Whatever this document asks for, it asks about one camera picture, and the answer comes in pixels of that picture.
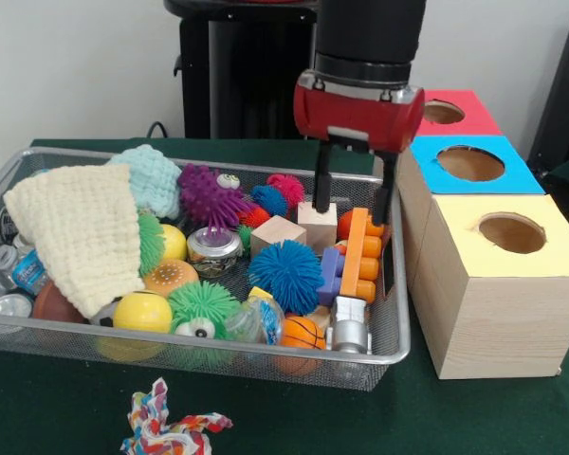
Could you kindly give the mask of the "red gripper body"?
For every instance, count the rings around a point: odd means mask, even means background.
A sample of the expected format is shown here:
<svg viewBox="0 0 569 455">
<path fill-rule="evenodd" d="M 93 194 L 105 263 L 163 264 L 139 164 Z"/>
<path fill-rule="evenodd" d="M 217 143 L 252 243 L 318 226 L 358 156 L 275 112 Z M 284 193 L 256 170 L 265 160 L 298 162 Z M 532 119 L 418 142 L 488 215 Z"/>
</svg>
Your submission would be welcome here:
<svg viewBox="0 0 569 455">
<path fill-rule="evenodd" d="M 425 90 L 340 84 L 305 70 L 297 79 L 293 113 L 301 135 L 356 141 L 375 152 L 401 153 L 424 115 Z"/>
</svg>

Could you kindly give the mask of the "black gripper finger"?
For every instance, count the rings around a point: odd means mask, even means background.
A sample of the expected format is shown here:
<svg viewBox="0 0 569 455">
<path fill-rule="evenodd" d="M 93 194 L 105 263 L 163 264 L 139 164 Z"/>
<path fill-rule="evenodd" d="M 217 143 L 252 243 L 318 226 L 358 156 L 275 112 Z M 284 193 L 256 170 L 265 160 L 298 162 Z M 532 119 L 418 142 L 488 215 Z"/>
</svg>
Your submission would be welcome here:
<svg viewBox="0 0 569 455">
<path fill-rule="evenodd" d="M 314 176 L 312 206 L 318 213 L 326 213 L 330 208 L 332 176 L 329 172 L 331 144 L 320 140 Z"/>
<path fill-rule="evenodd" d="M 375 156 L 382 162 L 382 183 L 375 192 L 372 223 L 380 226 L 389 221 L 398 154 L 376 151 Z"/>
</svg>

